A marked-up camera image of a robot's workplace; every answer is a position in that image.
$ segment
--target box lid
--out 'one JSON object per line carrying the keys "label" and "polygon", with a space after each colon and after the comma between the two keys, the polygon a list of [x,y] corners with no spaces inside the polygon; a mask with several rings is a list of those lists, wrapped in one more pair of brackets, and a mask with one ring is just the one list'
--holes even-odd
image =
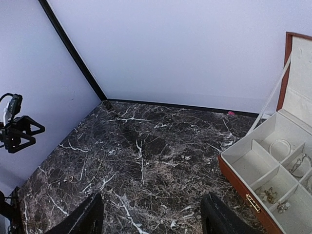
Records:
{"label": "box lid", "polygon": [[312,37],[287,32],[285,63],[290,54],[277,110],[284,109],[312,126]]}

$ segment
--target marble countertop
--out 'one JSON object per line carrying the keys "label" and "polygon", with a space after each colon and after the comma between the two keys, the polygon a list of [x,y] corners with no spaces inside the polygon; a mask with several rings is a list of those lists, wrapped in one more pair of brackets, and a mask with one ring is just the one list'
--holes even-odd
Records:
{"label": "marble countertop", "polygon": [[51,229],[96,191],[103,197],[105,234],[202,233],[199,206],[210,191],[263,230],[217,161],[253,122],[246,116],[104,102],[21,187],[26,233]]}

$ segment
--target white wall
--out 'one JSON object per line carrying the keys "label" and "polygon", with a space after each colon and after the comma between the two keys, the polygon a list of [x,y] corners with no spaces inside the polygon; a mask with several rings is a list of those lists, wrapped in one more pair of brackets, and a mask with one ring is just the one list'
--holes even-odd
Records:
{"label": "white wall", "polygon": [[108,98],[259,112],[285,32],[312,35],[308,0],[49,2]]}
{"label": "white wall", "polygon": [[100,101],[37,0],[0,1],[0,81],[0,95],[23,95],[18,116],[46,128],[19,153],[0,149],[0,190],[8,195]]}

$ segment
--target wooden box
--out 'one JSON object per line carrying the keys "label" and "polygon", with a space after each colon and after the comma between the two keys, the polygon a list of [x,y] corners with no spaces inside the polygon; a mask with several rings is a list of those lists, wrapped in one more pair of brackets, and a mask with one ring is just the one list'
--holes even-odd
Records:
{"label": "wooden box", "polygon": [[269,233],[312,234],[312,37],[286,33],[277,112],[219,157]]}

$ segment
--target brass latch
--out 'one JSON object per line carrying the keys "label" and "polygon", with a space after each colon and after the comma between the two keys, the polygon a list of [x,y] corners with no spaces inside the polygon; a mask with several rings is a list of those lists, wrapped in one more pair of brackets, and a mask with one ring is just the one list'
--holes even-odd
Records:
{"label": "brass latch", "polygon": [[246,198],[247,198],[247,201],[249,201],[250,203],[250,207],[253,207],[255,211],[257,212],[257,214],[260,213],[261,209],[257,205],[257,203],[253,200],[253,198],[249,194],[246,194]]}

